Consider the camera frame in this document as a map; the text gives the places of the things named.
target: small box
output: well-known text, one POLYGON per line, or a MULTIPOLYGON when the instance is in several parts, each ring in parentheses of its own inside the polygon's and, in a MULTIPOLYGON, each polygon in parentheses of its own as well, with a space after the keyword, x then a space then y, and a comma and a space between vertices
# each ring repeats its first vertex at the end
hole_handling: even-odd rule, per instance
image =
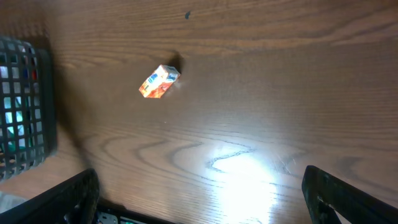
POLYGON ((160 98, 179 76, 180 73, 174 67, 159 65, 139 91, 145 98, 160 98))

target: brown tabletop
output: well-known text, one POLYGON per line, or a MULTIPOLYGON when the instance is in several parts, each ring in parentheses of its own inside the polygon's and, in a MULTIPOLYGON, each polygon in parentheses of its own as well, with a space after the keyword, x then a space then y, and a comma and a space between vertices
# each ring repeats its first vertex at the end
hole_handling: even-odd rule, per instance
POLYGON ((107 199, 173 222, 308 223, 315 165, 398 206, 397 21, 393 0, 2 0, 0 34, 50 43, 60 122, 57 155, 0 190, 90 164, 107 199))

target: black basket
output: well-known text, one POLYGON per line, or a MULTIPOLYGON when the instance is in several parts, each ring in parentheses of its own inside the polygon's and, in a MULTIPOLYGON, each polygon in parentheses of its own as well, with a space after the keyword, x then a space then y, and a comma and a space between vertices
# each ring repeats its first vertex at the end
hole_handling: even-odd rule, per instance
POLYGON ((57 146, 52 65, 45 50, 0 36, 0 181, 29 170, 57 146))

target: wooden surface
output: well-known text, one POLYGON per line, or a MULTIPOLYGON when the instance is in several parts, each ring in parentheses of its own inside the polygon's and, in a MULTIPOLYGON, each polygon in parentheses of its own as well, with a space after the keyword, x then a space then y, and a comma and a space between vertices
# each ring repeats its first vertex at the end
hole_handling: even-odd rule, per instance
POLYGON ((0 34, 51 43, 62 118, 58 154, 0 190, 32 198, 85 156, 130 210, 308 223, 315 165, 398 207, 397 21, 393 0, 0 1, 0 34), (143 98, 176 52, 179 82, 143 98))

